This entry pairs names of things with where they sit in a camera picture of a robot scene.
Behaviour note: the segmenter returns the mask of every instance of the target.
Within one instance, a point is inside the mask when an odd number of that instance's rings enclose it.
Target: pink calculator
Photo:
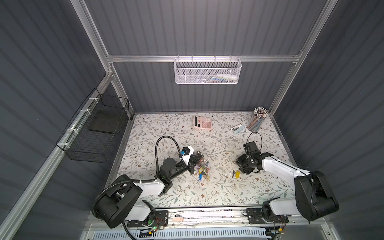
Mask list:
[[[198,129],[212,129],[212,119],[206,117],[193,117],[193,126]]]

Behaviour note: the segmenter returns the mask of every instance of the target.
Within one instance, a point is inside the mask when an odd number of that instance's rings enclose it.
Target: floral tablecloth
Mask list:
[[[247,124],[252,113],[199,113],[198,116],[212,118],[212,130],[196,129],[192,126],[192,114],[140,114],[132,127],[128,144],[118,175],[127,174],[133,179],[149,179],[156,171],[154,146],[159,137],[172,136],[180,149],[192,146],[209,161],[209,179],[199,180],[196,173],[189,172],[174,178],[173,186],[162,196],[145,198],[155,207],[220,206],[261,204],[274,197],[294,196],[293,187],[268,172],[250,175],[240,174],[237,179],[232,171],[237,170],[235,160],[244,153],[242,145],[250,132],[246,129],[238,134],[230,131],[239,123]],[[288,155],[271,120],[267,117],[259,133],[263,137],[262,152],[289,162]],[[260,148],[258,134],[252,134]],[[177,150],[170,139],[163,139],[158,147],[159,166],[165,158],[177,159]]]

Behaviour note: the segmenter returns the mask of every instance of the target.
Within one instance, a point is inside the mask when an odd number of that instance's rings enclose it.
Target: white mesh basket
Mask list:
[[[177,84],[236,84],[242,65],[239,58],[175,58],[173,66]]]

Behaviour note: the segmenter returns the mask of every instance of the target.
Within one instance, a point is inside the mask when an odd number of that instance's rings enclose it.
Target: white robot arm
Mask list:
[[[164,160],[156,179],[132,180],[121,175],[105,189],[94,201],[94,212],[103,219],[110,228],[114,228],[125,220],[152,222],[154,207],[140,200],[151,195],[166,193],[172,186],[172,179],[186,171],[193,174],[196,164],[203,155],[191,146],[184,147],[179,153],[179,162],[173,158]]]
[[[283,179],[295,189],[295,197],[276,198],[263,203],[265,219],[273,220],[278,215],[302,215],[308,221],[316,220],[339,209],[339,204],[321,172],[299,169],[261,153],[255,142],[243,145],[245,154],[237,158],[240,171],[245,174],[264,170]]]

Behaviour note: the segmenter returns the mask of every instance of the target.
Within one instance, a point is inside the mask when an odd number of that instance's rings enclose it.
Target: pencil holder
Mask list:
[[[254,113],[251,115],[248,130],[251,132],[257,132],[260,129],[263,121],[265,120],[268,111],[265,108],[258,107],[255,108]]]

